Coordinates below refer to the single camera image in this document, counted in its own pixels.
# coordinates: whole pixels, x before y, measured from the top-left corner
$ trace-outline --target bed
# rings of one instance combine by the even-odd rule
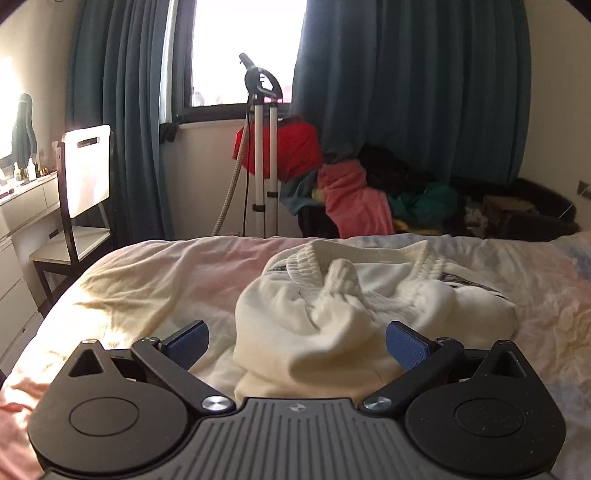
[[[358,237],[359,247],[401,248],[423,237]],[[591,470],[591,232],[549,243],[428,237],[433,249],[490,278],[517,305],[515,341],[560,407],[567,438],[557,478]],[[82,339],[128,348],[148,335],[164,338],[195,319],[210,329],[210,348],[190,370],[226,395],[243,371],[232,361],[234,309],[241,291],[276,253],[309,239],[224,236],[149,241],[115,251],[57,302],[0,392],[0,478],[41,474],[26,427],[66,358]]]

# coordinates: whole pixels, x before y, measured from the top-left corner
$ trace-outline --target garment steamer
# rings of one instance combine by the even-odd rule
[[[246,119],[244,122],[244,130],[242,133],[242,141],[236,156],[236,165],[232,174],[232,181],[230,188],[226,195],[222,211],[217,219],[216,226],[213,229],[212,236],[216,236],[230,208],[240,170],[242,167],[242,159],[244,156],[244,149],[246,143],[250,138],[250,121],[249,114],[251,109],[254,110],[254,147],[255,147],[255,203],[252,205],[252,210],[256,216],[256,235],[260,238],[266,238],[266,213],[267,206],[265,204],[265,181],[263,178],[263,144],[262,144],[262,127],[263,118],[265,116],[265,107],[268,105],[269,112],[269,181],[266,197],[269,201],[269,233],[271,236],[277,236],[277,103],[279,99],[283,98],[281,86],[273,74],[269,71],[257,67],[252,60],[245,53],[239,55],[240,62],[246,67],[246,75],[244,83],[248,90],[248,102],[246,104]],[[271,89],[263,87],[263,79],[266,78],[270,84]]]

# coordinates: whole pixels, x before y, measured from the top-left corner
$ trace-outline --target chair leg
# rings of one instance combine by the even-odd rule
[[[55,305],[55,301],[53,299],[53,292],[49,287],[49,283],[47,282],[47,277],[45,276],[45,271],[41,268],[41,266],[37,262],[33,262],[35,265],[35,270],[37,270],[37,275],[39,276],[39,281],[41,282],[41,286],[43,287],[43,291],[47,296],[47,300],[51,304],[51,306]]]

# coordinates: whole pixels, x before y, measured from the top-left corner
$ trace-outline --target pink towel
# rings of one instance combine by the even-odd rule
[[[392,214],[384,192],[367,186],[366,172],[357,160],[322,165],[318,186],[326,197],[326,214],[341,238],[392,235]]]

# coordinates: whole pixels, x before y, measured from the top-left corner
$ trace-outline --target window frame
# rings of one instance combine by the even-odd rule
[[[245,103],[191,106],[193,90],[193,30],[197,0],[178,0],[176,27],[173,40],[173,68],[171,110],[177,124],[192,124],[246,117]],[[277,116],[290,114],[290,103],[279,103]]]

